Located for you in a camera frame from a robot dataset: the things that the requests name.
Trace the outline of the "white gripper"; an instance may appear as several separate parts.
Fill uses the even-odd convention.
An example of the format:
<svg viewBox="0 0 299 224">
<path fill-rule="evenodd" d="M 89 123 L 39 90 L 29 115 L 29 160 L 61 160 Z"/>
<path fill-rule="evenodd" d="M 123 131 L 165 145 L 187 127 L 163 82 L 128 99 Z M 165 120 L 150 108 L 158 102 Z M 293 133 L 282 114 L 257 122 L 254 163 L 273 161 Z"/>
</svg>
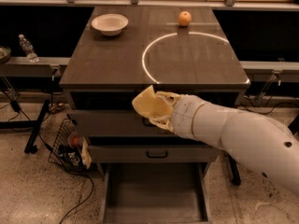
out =
<svg viewBox="0 0 299 224">
<path fill-rule="evenodd" d="M 199 108 L 206 104 L 206 101 L 195 95 L 183 95 L 169 92 L 157 91 L 156 96 L 161 98 L 168 105 L 174 105 L 171 117 L 151 116 L 149 122 L 163 130 L 173 131 L 179 137 L 194 140 L 192 124 Z"/>
</svg>

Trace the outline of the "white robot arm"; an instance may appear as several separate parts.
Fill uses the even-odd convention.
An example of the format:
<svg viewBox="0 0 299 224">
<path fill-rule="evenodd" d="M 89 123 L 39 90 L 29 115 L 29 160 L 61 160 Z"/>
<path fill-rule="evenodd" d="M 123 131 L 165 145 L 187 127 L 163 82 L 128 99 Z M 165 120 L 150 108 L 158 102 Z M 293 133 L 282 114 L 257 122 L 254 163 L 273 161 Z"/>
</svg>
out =
<svg viewBox="0 0 299 224">
<path fill-rule="evenodd" d="M 153 93 L 150 107 L 149 120 L 156 126 L 224 150 L 251 171 L 299 194 L 299 142 L 284 124 L 171 92 Z"/>
</svg>

